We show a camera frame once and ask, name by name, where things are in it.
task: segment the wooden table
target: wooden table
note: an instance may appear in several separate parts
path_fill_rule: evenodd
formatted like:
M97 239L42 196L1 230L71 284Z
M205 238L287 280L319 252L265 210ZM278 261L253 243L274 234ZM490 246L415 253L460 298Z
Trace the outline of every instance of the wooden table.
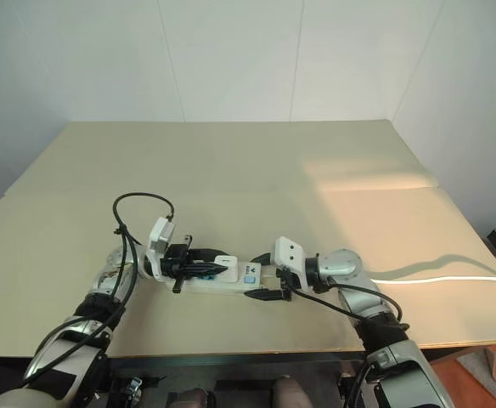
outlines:
M195 247L244 260L285 235L308 254L351 248L376 279L496 275L493 256L388 121L73 122L0 201L0 356L32 355L74 312L120 245L112 201L135 190L175 203L174 241L190 233ZM166 211L144 198L121 204L141 241ZM422 347L496 343L496 282L380 288ZM174 295L147 280L109 354L360 349L347 318L305 299Z

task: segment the person's leg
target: person's leg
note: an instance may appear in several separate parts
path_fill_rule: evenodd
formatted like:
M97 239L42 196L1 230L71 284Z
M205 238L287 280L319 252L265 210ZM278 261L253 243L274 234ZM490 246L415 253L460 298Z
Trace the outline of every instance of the person's leg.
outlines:
M206 408L208 393L202 388L184 391L169 408Z
M313 408L313 405L296 380L281 377L274 384L273 408Z

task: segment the white cable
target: white cable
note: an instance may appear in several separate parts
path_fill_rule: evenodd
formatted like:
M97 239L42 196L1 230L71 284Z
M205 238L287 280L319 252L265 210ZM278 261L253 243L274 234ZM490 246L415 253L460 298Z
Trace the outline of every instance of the white cable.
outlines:
M413 285L415 283L432 283L439 281L496 281L496 276L440 276L438 278L413 279L413 280L379 280L371 279L374 283L384 285Z

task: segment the white power strip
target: white power strip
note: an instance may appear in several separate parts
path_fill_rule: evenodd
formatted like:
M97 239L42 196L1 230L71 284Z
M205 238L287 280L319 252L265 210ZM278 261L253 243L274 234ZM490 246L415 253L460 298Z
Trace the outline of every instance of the white power strip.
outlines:
M259 289L261 285L262 266L259 263L238 263L239 279L237 281L223 281L220 279L185 280L182 292L194 293L244 293L252 289ZM172 290L174 280L167 279L166 286Z

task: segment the black power cord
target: black power cord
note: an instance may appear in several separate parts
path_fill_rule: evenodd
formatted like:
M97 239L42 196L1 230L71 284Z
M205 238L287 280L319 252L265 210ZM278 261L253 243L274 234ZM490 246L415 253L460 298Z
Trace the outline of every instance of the black power cord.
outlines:
M122 225L125 225L123 221L121 220L120 214L118 213L118 204L121 200L124 200L128 197L135 197L135 196L141 196L141 197L151 197L155 198L157 200L164 201L166 204L169 205L169 208L171 209L171 213L166 217L169 221L171 221L174 218L174 206L172 203L167 200L164 196L162 195L157 195L153 193L144 193L141 191L136 191L133 193L126 193L123 195L120 195L114 200L114 204L112 205L112 212L114 213L114 217L116 218L116 221L118 222L118 225L120 226L117 230L117 234L121 234L120 229ZM131 235L131 238L140 245L140 242L138 242L134 236ZM116 283L114 284L114 289L112 289L112 293L110 294L110 297L113 298L116 293L118 292L118 287L120 287L121 284L121 278L123 277L123 270L126 264L126 258L127 258L127 245L126 245L126 237L124 234L121 234L121 244L122 244L122 252L121 252L121 265L120 265L120 270L118 271L118 277L116 278Z
M282 277L284 277L285 284L297 296L300 296L300 297L305 298L305 299L308 299L308 300L312 300L313 302L322 304L325 307L328 307L330 309L333 309L334 311L337 311L339 313L342 313L343 315L346 315L348 317L352 317L353 319L362 320L363 322L367 322L369 324L374 324L374 325L379 325L379 326L387 326L387 327L396 327L396 328L397 327L400 327L404 331L408 330L408 328L409 328L409 325L406 324L406 323L400 323L399 325L388 325L386 323L380 323L380 322L377 322L377 321L368 319L368 318L366 318L366 317L364 317L364 316L362 316L360 314L353 313L350 310L339 308L338 306L335 306L334 304L331 304L329 302L325 302L324 300L319 299L317 297L307 295L306 293L303 293L303 292L297 290L297 288L293 284L293 280L292 280L292 275L293 274L290 271L282 271L282 272L283 272L282 273ZM352 288L353 289L359 289L357 286L350 286L350 287L348 287L348 289L352 289ZM390 298L390 297L388 297L388 296L386 296L386 295L384 295L382 293L379 293L379 292L374 292L374 293L371 293L371 294L377 294L376 296L382 295L382 296L380 296L381 298ZM400 308L397 310L397 313L398 314L399 313L401 314L398 317L402 317L403 312L400 312Z
M72 325L75 325L76 323L79 323L81 321L84 321L84 320L92 320L92 319L95 319L96 317L99 317L100 315L100 312L99 313L95 313L95 314L91 314L89 316L83 316L83 317L78 317L76 319L73 319L73 320L69 320L69 321L66 321L65 323L63 323L62 325L59 325L57 327L55 327L50 333L48 333L46 335L46 337L41 341L41 343L38 345L37 347L37 350L35 351L35 355L37 355L37 353L39 351L41 351L41 349L44 347L44 345L48 342L48 340L50 338L52 338L54 336L55 333L65 329L66 327L69 327L69 326L72 326Z
M393 300L391 297L385 295L384 293L380 293L377 291L373 291L371 289L366 289L364 287L360 286L354 286L354 285L346 285L343 283L332 283L329 285L329 287L336 287L338 289L352 289L353 291L358 291L358 292L365 292L369 293L371 295L375 295L381 299L384 299L391 303L395 309L397 309L397 321L401 321L403 318L403 310L401 309L401 306L399 306L399 303L397 303L395 300Z
M119 303L119 305L116 308L116 310L108 317L108 319L106 319L101 324L101 326L99 326L89 336L84 337L84 339L82 339L80 342L78 342L73 347L71 347L70 349L68 349L67 351L65 351L62 355L60 355L56 359L50 361L48 364L46 364L45 366L39 368L33 374L31 374L30 376L28 376L27 378L25 378L21 382L21 384L18 386L18 388L23 388L27 384L32 383L37 378L39 378L42 374L44 374L46 371L54 368L57 364L59 364L60 362L64 361L67 357L71 356L77 350L79 350L80 348L82 348L83 346L85 346L86 344L88 344L89 342L91 342L92 340L94 340L94 338L96 338L99 333L101 333L105 328L107 328L111 323L113 323L115 321L115 319L117 318L118 315L120 315L121 313L123 313L123 309L124 309L125 305L127 304L129 298L131 297L132 292L133 292L133 290L135 288L135 284L137 283L137 277L138 277L138 259L137 259L137 256L136 256L137 251L136 251L136 247L135 247L135 243L134 243L135 240L131 236L131 234L129 233L129 231L127 229L127 226L125 225L125 223L121 219L120 214L118 213L117 207L118 207L118 203L121 200L123 200L123 199L125 199L127 197L131 197L131 196L148 196L148 197L154 197L154 198L156 198L158 200L162 200L162 201L166 202L169 205L169 207L171 208L171 214L169 214L166 218L170 221L174 217L174 206L172 205L172 203L170 201L168 201L165 197L162 197L161 195L152 194L152 193L134 192L134 193L127 193L127 194L124 194L124 195L120 195L118 198L116 198L114 200L114 203L112 204L112 212L114 213L114 217L116 218L116 221L118 223L118 229L115 232L117 234L120 234L122 236L122 239L121 240L122 240L122 243L123 243L123 252L124 253L127 252L127 247L125 245L125 243L127 241L127 243L129 244L129 249L131 250L131 253L133 255L132 256L133 273L132 273L131 282L129 284L129 288L127 289L126 296ZM125 267L125 257L122 257L121 270L123 270L124 267Z

